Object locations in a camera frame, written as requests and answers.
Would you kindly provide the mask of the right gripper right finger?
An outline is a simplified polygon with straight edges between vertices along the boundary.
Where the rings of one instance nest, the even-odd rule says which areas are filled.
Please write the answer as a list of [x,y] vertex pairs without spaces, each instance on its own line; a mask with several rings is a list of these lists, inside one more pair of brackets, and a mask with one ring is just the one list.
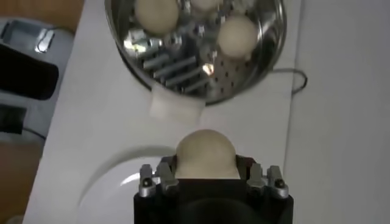
[[236,166],[239,177],[246,181],[249,190],[255,195],[269,194],[272,198],[283,200],[289,197],[289,188],[279,166],[270,166],[264,174],[260,163],[241,155],[236,155]]

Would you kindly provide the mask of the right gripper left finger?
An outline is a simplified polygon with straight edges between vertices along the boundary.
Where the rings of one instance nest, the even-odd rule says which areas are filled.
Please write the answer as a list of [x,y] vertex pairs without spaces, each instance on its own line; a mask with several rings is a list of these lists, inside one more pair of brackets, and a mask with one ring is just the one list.
[[139,196],[153,197],[158,187],[165,196],[175,196],[179,191],[179,180],[175,177],[177,157],[145,157],[143,160],[146,163],[140,168]]

